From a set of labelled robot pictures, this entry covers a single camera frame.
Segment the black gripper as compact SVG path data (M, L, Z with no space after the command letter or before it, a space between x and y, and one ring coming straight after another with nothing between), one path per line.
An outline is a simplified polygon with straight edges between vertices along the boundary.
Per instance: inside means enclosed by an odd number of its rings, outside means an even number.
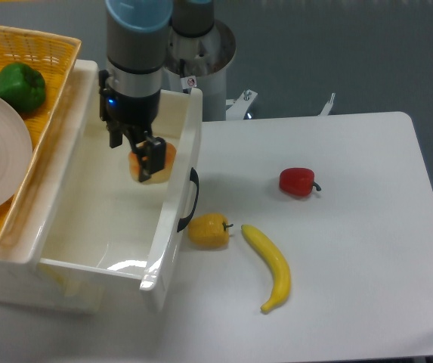
M116 90L115 77L100 70L98 85L100 118L106 123L111 148L122 144L125 136L134 154L138 154L141 174L150 175L161 169L165 155L165 140L153 136L152 123L159 112L160 90L143 97L131 96Z

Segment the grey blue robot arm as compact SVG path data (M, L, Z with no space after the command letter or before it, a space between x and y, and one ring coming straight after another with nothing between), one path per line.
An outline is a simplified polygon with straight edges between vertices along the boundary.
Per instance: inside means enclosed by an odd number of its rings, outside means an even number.
M107 1L107 68L98 76L100 118L110 147L127 139L138 162L135 178L165 168L166 142L153 135L159 112L169 33L204 36L214 26L211 1Z

